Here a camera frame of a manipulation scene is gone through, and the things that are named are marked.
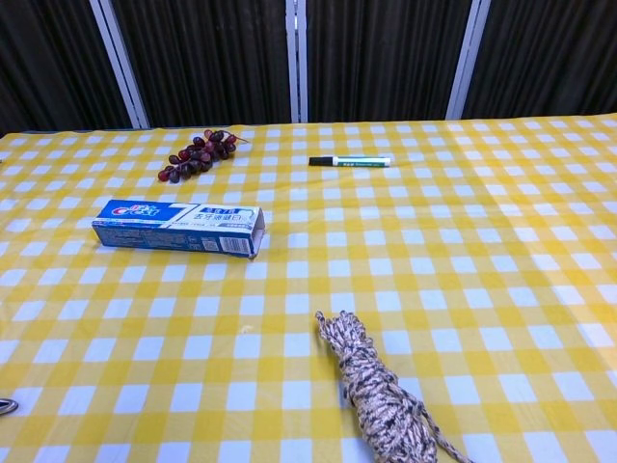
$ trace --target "tablecloth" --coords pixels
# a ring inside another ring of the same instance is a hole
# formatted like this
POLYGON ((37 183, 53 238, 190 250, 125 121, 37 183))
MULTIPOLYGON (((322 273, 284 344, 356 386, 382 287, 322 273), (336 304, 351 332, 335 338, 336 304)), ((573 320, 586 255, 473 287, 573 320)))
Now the tablecloth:
POLYGON ((157 171, 200 130, 0 140, 0 461, 371 461, 317 310, 477 461, 616 461, 617 115, 230 130, 180 184, 157 171), (332 154, 392 167, 308 166, 332 154), (106 248, 111 198, 267 233, 254 261, 106 248))

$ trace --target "marker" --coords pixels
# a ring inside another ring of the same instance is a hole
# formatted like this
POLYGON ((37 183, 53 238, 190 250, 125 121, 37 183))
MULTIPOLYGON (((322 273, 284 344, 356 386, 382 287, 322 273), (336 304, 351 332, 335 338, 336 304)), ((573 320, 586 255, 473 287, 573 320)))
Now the marker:
POLYGON ((331 167, 389 167, 389 157, 364 157, 364 156, 321 156, 310 157, 310 166, 331 167))

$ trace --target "bunch of grapes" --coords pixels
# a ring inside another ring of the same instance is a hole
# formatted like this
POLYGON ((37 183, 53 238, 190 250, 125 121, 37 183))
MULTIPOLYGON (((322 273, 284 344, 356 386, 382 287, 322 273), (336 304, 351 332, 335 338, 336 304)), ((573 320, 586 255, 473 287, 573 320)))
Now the bunch of grapes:
POLYGON ((203 132, 203 136, 205 140, 202 137, 195 137, 193 145, 180 150, 177 155, 172 154, 171 166, 159 172, 158 179, 178 183, 181 178, 187 180, 194 174, 208 172, 213 162, 229 159, 229 155, 236 149, 235 144, 238 140, 246 142, 226 130, 207 129, 203 132))

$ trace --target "dark curtain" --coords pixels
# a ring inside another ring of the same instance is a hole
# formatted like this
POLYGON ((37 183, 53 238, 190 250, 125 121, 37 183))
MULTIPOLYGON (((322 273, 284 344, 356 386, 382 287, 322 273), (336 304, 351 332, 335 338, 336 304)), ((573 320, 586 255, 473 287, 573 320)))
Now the dark curtain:
POLYGON ((0 135, 129 126, 88 0, 0 2, 0 135))
POLYGON ((290 121, 284 0, 116 0, 152 126, 290 121))
POLYGON ((617 1, 493 0, 464 118, 617 111, 617 1))
POLYGON ((443 119, 470 0, 308 0, 308 118, 443 119))

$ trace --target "blue toothpaste box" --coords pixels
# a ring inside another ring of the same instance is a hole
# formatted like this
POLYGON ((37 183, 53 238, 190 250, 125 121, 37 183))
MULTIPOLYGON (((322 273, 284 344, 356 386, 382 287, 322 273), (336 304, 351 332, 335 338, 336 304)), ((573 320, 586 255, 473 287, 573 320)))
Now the blue toothpaste box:
POLYGON ((265 231, 260 207, 112 200, 93 220, 105 246, 176 249, 254 258, 265 231))

